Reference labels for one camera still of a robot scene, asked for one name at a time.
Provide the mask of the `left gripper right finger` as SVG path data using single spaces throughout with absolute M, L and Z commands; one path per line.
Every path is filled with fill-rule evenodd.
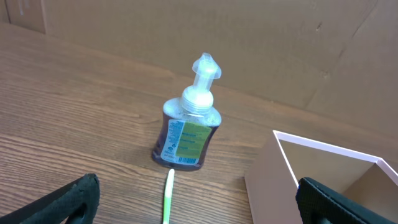
M 299 180 L 295 200 L 303 224 L 394 224 L 309 177 Z

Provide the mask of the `clear soap pump bottle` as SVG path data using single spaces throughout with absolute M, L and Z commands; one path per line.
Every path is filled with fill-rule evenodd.
M 158 164 L 185 171 L 203 167 L 211 138 L 222 122 L 211 92 L 213 80 L 221 77 L 221 68 L 210 54 L 203 53 L 192 70 L 193 84 L 163 105 L 163 124 L 152 151 Z

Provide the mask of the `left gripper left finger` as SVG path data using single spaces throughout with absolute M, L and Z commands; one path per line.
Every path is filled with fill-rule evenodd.
M 100 181 L 85 174 L 56 191 L 1 217 L 7 224 L 92 224 L 100 202 Z

